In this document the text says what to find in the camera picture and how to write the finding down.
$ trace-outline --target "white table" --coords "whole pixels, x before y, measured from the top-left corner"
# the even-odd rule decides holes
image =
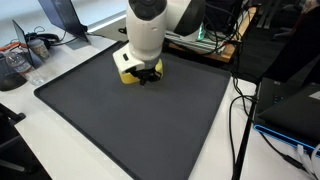
[[[52,48],[52,56],[39,69],[40,73],[46,76],[48,81],[52,80],[114,43],[101,37],[89,38],[91,46],[78,50],[71,50],[65,45]],[[240,80],[239,87],[244,94],[252,95],[256,86]],[[131,179],[73,126],[37,99],[33,95],[34,89],[35,86],[26,83],[16,90],[1,93],[0,101],[14,112],[27,115],[27,118],[15,127],[53,179]],[[190,179],[231,179],[232,155],[228,135],[228,110],[231,101],[237,96],[230,82]],[[235,150],[238,152],[247,120],[241,101],[234,104],[232,117]],[[291,179],[302,179],[302,176],[294,177],[299,175],[299,171],[287,168],[289,165],[281,163],[282,160],[276,157],[254,131],[251,132],[246,157],[243,179],[283,179],[282,175],[288,174],[292,174]],[[259,168],[261,161],[268,162],[268,171]],[[279,169],[278,174],[272,174],[275,166]]]

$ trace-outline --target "white wall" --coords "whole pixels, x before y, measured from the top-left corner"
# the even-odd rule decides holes
[[[126,0],[72,0],[84,25],[91,25],[116,13],[124,11]],[[33,32],[36,26],[53,27],[43,12],[38,0],[0,0],[0,46],[17,38],[12,25],[14,19],[21,28]]]

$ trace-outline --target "headphones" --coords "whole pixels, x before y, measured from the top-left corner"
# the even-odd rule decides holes
[[[37,33],[26,34],[27,42],[32,41],[34,39],[42,40],[47,49],[49,49],[52,44],[58,43],[60,41],[59,37],[55,34],[37,34]]]

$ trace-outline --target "computer monitor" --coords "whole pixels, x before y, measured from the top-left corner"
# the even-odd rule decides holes
[[[71,0],[38,0],[51,24],[89,42]]]

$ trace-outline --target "yellow object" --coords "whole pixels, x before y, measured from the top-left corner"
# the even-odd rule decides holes
[[[162,66],[161,59],[159,59],[159,62],[156,65],[156,71],[162,74],[161,75],[161,78],[162,78],[163,77],[163,66]],[[123,82],[123,84],[132,84],[132,83],[139,82],[139,79],[132,76],[131,73],[122,74],[119,72],[119,75],[120,75],[120,78],[121,78],[121,81]]]

